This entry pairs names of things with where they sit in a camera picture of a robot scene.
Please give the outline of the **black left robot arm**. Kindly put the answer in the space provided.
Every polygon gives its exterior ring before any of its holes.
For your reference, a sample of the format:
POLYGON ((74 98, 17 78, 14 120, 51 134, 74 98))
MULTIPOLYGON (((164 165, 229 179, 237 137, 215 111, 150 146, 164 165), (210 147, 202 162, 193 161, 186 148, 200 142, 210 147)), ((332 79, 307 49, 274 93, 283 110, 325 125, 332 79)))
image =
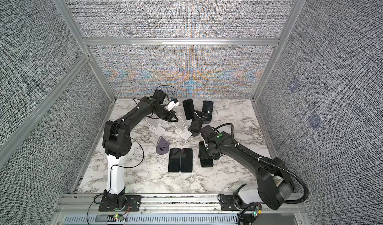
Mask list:
POLYGON ((169 98, 165 92, 156 89, 152 96, 142 97, 127 114, 105 123, 102 145, 107 155, 108 179, 102 204, 113 206, 115 210, 121 210, 126 205, 124 169, 127 167, 124 160, 132 148, 132 129, 153 114, 161 120, 177 122, 173 108, 178 105, 176 98, 169 98))

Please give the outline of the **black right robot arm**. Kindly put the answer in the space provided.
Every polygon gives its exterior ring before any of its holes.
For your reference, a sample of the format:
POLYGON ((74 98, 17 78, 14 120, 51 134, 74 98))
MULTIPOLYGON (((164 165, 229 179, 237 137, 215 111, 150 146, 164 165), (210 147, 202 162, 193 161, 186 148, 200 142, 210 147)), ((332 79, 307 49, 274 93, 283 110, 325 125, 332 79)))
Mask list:
POLYGON ((218 160, 221 155, 228 156, 256 177, 256 186, 246 183, 233 193, 237 208, 245 209, 252 203, 263 202, 269 208, 278 210, 282 204, 298 203, 288 199, 295 190, 295 184, 292 172, 287 170, 281 159, 263 157, 238 143, 231 134, 217 132, 209 125, 203 127, 200 134, 204 140, 204 145, 200 146, 202 160, 218 160))

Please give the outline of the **white folding phone stand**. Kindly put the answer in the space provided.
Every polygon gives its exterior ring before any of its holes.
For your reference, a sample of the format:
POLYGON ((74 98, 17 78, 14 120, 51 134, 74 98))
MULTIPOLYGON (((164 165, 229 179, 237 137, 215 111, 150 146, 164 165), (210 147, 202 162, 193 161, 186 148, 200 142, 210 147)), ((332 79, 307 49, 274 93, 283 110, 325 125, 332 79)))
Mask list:
POLYGON ((184 140, 188 140, 192 136, 192 133, 188 130, 188 125, 180 116, 178 116, 177 119, 177 122, 173 122, 174 126, 176 127, 175 133, 184 140))

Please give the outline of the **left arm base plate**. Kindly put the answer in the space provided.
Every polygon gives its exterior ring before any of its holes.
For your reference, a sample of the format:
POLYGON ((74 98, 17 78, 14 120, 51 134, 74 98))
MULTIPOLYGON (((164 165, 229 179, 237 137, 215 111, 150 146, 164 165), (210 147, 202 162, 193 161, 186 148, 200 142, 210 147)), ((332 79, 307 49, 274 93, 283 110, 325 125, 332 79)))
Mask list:
POLYGON ((99 205, 99 212, 138 212, 141 205, 142 196, 115 196, 104 195, 99 205))

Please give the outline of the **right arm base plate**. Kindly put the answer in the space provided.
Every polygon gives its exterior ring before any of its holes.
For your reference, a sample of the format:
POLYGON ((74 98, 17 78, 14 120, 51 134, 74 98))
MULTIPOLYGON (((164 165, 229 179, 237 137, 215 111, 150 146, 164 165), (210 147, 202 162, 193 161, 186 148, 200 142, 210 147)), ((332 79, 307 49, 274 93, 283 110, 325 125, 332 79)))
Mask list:
POLYGON ((235 203, 233 195, 218 194, 217 199, 220 203, 221 210, 224 212, 242 211, 235 203))

